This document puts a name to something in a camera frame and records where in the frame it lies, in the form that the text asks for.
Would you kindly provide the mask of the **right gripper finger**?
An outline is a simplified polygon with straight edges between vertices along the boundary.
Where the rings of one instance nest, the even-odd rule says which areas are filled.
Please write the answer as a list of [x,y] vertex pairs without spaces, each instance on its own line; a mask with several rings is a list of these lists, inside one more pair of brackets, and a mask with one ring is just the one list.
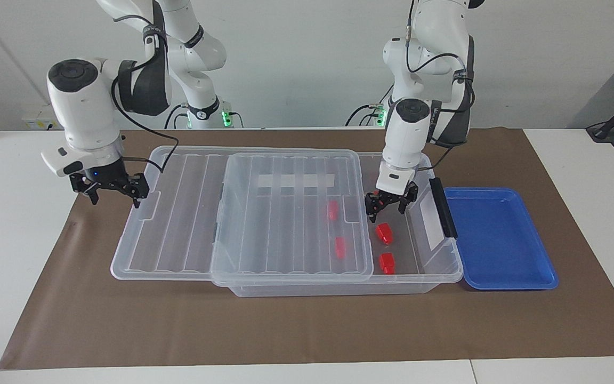
[[73,192],[85,195],[92,202],[92,205],[98,203],[100,185],[97,182],[88,181],[82,173],[73,173],[70,175],[70,184]]
[[127,177],[125,195],[132,200],[135,209],[140,207],[141,200],[146,199],[149,193],[150,187],[144,173],[135,173]]

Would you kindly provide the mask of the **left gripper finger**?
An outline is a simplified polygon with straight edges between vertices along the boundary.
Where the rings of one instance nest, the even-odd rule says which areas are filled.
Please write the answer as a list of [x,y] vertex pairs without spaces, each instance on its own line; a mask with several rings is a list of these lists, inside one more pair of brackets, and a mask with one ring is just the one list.
[[378,211],[380,211],[382,201],[378,192],[370,192],[366,194],[366,216],[370,223],[377,221]]
[[418,198],[419,187],[417,184],[408,184],[405,194],[399,197],[399,212],[405,214],[407,207],[414,204]]

